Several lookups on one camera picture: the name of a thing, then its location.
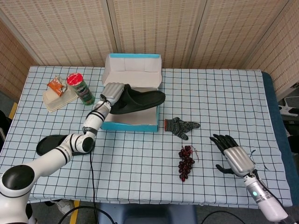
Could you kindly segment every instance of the grape cluster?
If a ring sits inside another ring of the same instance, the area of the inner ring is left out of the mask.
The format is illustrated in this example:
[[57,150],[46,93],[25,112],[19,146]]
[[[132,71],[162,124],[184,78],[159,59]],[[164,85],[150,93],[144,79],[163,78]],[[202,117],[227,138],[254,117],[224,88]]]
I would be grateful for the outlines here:
[[182,180],[182,182],[185,182],[185,180],[188,179],[188,174],[192,169],[192,164],[195,163],[192,157],[190,157],[192,153],[193,151],[191,146],[182,146],[181,151],[178,153],[179,157],[183,159],[183,161],[180,161],[178,165],[178,171],[180,173],[179,178]]

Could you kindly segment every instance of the green can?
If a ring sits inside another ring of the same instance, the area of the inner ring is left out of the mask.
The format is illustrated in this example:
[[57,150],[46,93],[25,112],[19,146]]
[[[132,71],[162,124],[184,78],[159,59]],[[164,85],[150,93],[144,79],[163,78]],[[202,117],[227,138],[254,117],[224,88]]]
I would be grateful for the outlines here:
[[94,96],[90,92],[87,84],[85,83],[82,74],[72,73],[67,79],[67,84],[73,88],[78,97],[82,100],[83,104],[91,105],[94,103]]

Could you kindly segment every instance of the grid tablecloth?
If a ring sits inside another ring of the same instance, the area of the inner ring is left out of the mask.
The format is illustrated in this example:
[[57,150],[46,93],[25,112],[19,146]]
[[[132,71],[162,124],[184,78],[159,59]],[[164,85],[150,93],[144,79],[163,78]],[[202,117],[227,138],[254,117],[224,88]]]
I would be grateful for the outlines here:
[[[103,91],[96,67],[31,67],[12,126],[0,156],[0,172],[12,165],[38,158],[35,149],[50,134],[82,133],[92,106],[74,100],[56,112],[47,111],[42,93],[55,76],[72,72],[84,79],[96,99]],[[215,168],[228,168],[209,137],[229,134],[256,163],[259,175],[286,206],[292,205],[258,70],[163,69],[160,90],[166,101],[160,107],[157,133],[99,130],[93,151],[96,201],[111,203],[187,203],[255,207],[243,179],[224,175]],[[180,117],[201,123],[189,132],[189,140],[165,132],[163,120]],[[199,152],[186,182],[178,177],[178,152],[192,145]],[[75,156],[49,177],[41,177],[30,200],[53,198],[92,200],[89,155]]]

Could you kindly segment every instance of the yellow floor tape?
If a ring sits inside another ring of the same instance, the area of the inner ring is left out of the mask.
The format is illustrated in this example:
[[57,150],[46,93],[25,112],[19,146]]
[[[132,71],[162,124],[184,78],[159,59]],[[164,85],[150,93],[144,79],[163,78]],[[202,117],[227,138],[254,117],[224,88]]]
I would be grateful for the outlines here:
[[13,108],[11,108],[11,111],[10,111],[10,114],[9,114],[9,118],[10,119],[13,119],[14,118],[14,114],[17,110],[17,107],[18,107],[18,104],[17,103],[14,103],[13,105]]
[[[78,207],[79,204],[80,204],[80,201],[74,201],[75,208]],[[76,224],[77,215],[78,215],[78,210],[73,211],[73,213],[71,214],[70,224]]]

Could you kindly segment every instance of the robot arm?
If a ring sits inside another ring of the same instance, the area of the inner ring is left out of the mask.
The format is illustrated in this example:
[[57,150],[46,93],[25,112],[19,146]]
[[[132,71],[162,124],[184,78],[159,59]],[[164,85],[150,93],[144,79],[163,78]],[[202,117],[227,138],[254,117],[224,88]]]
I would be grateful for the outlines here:
[[247,191],[253,197],[266,219],[279,224],[296,223],[286,213],[280,201],[259,179],[254,163],[232,137],[214,134],[214,138],[211,137],[210,139],[227,159],[231,168],[224,169],[220,165],[216,165],[216,167],[225,174],[235,174],[244,179]]
[[41,176],[49,176],[72,159],[75,152],[93,150],[95,137],[105,118],[120,98],[124,84],[106,85],[101,101],[87,115],[83,133],[70,134],[53,150],[31,162],[8,169],[0,178],[0,224],[26,224],[25,208],[33,185]]

